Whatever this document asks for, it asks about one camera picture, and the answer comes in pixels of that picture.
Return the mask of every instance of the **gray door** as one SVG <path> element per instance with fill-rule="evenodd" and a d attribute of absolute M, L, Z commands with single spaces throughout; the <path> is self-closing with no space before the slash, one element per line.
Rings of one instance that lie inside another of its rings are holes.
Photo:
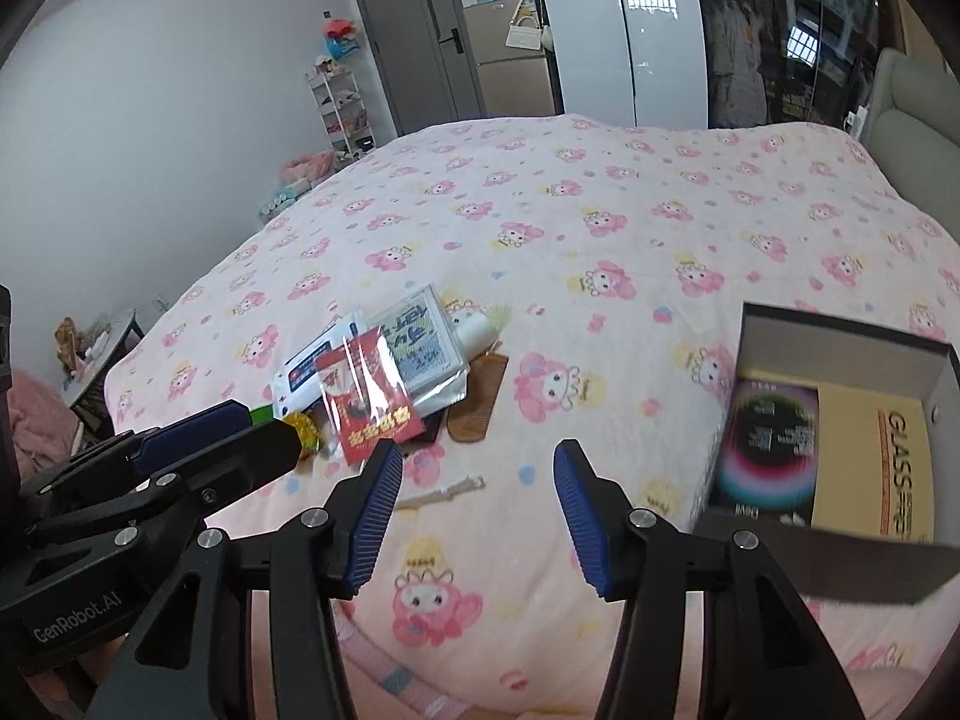
<path fill-rule="evenodd" d="M 398 135 L 479 119 L 460 0 L 357 0 Z"/>

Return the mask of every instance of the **wooden comb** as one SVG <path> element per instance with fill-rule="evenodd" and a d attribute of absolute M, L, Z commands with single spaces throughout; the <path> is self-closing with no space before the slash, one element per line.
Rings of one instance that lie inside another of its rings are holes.
<path fill-rule="evenodd" d="M 470 363 L 467 397 L 453 404 L 446 414 L 446 432 L 455 442 L 481 442 L 487 436 L 509 361 L 502 354 L 485 354 Z"/>

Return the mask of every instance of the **white wardrobe door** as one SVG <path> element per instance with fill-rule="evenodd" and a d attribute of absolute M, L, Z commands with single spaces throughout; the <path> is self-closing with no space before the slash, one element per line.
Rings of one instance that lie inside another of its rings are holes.
<path fill-rule="evenodd" d="M 622 0 L 640 127 L 707 128 L 700 0 Z"/>
<path fill-rule="evenodd" d="M 563 109 L 606 124 L 632 127 L 634 81 L 621 0 L 545 1 Z"/>

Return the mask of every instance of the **bed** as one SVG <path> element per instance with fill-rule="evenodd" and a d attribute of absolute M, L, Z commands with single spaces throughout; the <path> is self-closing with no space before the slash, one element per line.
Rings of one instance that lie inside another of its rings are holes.
<path fill-rule="evenodd" d="M 839 130 L 458 122 L 338 173 L 203 276 L 109 373 L 116 427 L 262 405 L 334 317 L 428 283 L 451 311 L 488 314 L 510 365 L 486 440 L 411 456 L 401 495 L 485 488 L 397 512 L 373 579 L 337 610 L 347 658 L 427 717 L 592 714 L 620 608 L 583 581 L 553 447 L 577 437 L 635 504 L 688 527 L 744 300 L 960 338 L 960 247 Z M 212 523 L 270 530 L 348 472 L 309 461 Z M 412 622 L 419 592 L 448 603 Z M 867 714 L 893 717 L 957 626 L 960 579 L 915 607 L 808 605 Z M 691 653 L 700 614 L 691 595 Z M 256 637 L 261 664 L 267 645 Z M 698 670 L 685 661 L 680 716 Z"/>

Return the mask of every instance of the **metal screw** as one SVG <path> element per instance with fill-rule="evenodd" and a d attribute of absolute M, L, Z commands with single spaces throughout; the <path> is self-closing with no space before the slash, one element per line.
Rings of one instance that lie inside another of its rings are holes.
<path fill-rule="evenodd" d="M 757 549 L 760 539 L 757 538 L 756 533 L 751 531 L 737 531 L 733 534 L 733 543 L 740 549 Z"/>
<path fill-rule="evenodd" d="M 117 535 L 113 537 L 113 543 L 118 547 L 125 547 L 136 538 L 138 533 L 137 528 L 123 528 L 122 531 L 119 531 Z"/>
<path fill-rule="evenodd" d="M 200 536 L 197 536 L 197 543 L 203 547 L 203 549 L 210 549 L 210 547 L 215 547 L 221 541 L 224 540 L 224 535 L 216 528 L 207 528 Z"/>
<path fill-rule="evenodd" d="M 635 528 L 652 528 L 656 525 L 656 514 L 650 509 L 634 509 L 630 512 L 630 524 Z"/>
<path fill-rule="evenodd" d="M 306 511 L 301 514 L 301 522 L 308 528 L 319 528 L 320 525 L 325 524 L 328 519 L 330 519 L 330 515 L 323 509 L 306 509 Z"/>

